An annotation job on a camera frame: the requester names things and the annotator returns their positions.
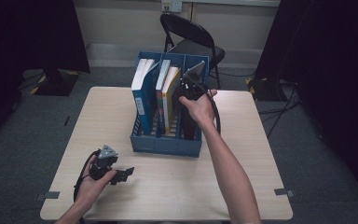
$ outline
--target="person's right hand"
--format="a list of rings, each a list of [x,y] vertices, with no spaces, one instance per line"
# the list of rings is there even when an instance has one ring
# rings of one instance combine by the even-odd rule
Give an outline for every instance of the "person's right hand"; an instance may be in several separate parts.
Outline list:
[[[217,90],[210,90],[209,94],[214,97]],[[203,126],[213,123],[214,112],[206,94],[203,94],[197,101],[188,100],[185,96],[181,96],[179,101],[187,107],[191,118],[199,124],[201,129]]]

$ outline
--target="person's right arm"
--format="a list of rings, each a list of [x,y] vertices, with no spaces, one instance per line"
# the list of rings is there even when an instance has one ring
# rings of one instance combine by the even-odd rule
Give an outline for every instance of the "person's right arm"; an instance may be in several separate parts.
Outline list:
[[[261,223],[251,182],[237,158],[214,126],[214,113],[206,95],[198,101],[180,98],[199,124],[211,152],[217,183],[226,201],[231,223]]]

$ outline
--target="blue book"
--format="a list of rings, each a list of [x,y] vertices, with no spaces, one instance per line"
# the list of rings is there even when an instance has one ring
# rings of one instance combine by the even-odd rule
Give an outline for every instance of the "blue book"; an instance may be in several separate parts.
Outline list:
[[[153,129],[153,118],[157,109],[158,73],[158,63],[155,63],[153,59],[141,59],[132,80],[132,95],[144,134],[151,134]]]

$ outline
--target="power socket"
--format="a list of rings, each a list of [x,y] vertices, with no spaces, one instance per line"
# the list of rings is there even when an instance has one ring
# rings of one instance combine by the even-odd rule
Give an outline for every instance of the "power socket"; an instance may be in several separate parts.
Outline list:
[[[182,12],[181,1],[162,0],[161,11],[163,12]]]

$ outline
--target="forearm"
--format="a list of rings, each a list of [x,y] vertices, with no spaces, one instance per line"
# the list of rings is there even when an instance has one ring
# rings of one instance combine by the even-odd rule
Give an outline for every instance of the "forearm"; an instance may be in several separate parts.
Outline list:
[[[56,224],[77,223],[90,209],[82,203],[74,203]]]
[[[232,154],[214,124],[201,125],[219,188],[226,201],[232,223],[261,223],[255,194],[241,164]]]

